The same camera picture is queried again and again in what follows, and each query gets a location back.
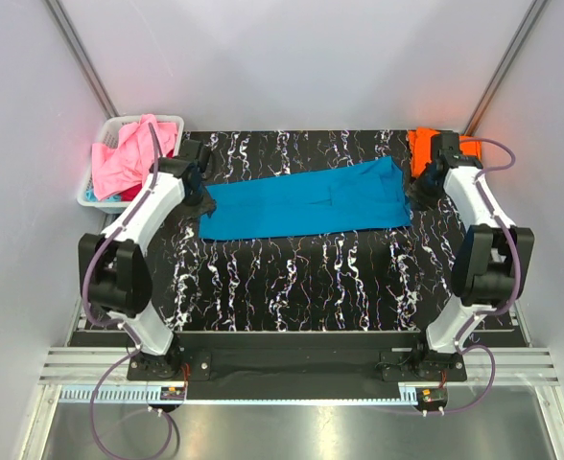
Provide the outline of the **blue t-shirt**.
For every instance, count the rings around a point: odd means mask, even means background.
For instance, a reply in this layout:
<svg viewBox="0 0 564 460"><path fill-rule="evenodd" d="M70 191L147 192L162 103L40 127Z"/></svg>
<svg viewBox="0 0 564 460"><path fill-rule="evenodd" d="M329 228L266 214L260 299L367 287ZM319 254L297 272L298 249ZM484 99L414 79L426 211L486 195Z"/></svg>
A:
<svg viewBox="0 0 564 460"><path fill-rule="evenodd" d="M212 241L306 237L411 224L403 174L389 157L317 172L213 185L211 216L199 237Z"/></svg>

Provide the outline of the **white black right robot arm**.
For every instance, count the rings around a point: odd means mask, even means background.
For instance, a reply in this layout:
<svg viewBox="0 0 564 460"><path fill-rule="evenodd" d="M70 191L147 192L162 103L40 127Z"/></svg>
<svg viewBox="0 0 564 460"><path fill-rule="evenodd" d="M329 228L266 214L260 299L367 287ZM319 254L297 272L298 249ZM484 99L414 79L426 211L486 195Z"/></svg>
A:
<svg viewBox="0 0 564 460"><path fill-rule="evenodd" d="M406 362L423 380L462 370L469 335L485 318L507 313L522 294L535 242L529 228L506 215L486 182L490 170L462 152L464 143L453 131L433 136L430 160L409 188L420 210L449 197L465 228L451 271L452 295Z"/></svg>

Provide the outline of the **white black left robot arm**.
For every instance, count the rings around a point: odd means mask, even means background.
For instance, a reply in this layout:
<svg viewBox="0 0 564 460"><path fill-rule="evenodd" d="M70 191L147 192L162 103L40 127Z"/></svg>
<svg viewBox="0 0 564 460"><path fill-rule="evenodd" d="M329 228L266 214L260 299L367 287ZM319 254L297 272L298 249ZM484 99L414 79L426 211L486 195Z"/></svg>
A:
<svg viewBox="0 0 564 460"><path fill-rule="evenodd" d="M78 244L86 318L95 326L125 332L136 349L132 364L163 380L186 366L177 336L153 306L146 253L173 212L197 220L215 211L215 200L203 183L210 156L210 148L197 140L183 142L177 156L158 156L146 186L120 217L100 234L83 235Z"/></svg>

